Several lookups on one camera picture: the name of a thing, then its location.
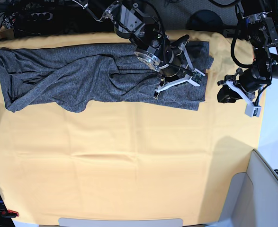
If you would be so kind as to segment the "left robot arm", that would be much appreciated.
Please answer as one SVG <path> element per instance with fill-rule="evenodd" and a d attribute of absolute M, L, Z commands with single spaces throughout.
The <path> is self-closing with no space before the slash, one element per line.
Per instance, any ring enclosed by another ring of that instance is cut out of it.
<path fill-rule="evenodd" d="M 220 103 L 235 103 L 248 98 L 258 105 L 261 94 L 273 79 L 278 79 L 278 33 L 267 0 L 236 0 L 238 24 L 231 43 L 231 57 L 238 69 L 234 75 L 226 75 L 218 82 L 217 94 Z M 241 63 L 235 56 L 235 44 L 239 35 L 247 35 L 253 46 L 254 60 L 251 64 Z"/>

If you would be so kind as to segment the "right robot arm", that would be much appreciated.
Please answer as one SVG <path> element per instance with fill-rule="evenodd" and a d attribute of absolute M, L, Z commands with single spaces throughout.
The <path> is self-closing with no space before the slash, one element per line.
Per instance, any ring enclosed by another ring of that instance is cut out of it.
<path fill-rule="evenodd" d="M 188 82 L 197 87 L 196 71 L 192 68 L 186 44 L 189 35 L 170 42 L 155 7 L 141 0 L 77 0 L 96 21 L 111 20 L 115 33 L 136 46 L 135 55 L 161 81 L 154 98 L 170 87 Z"/>

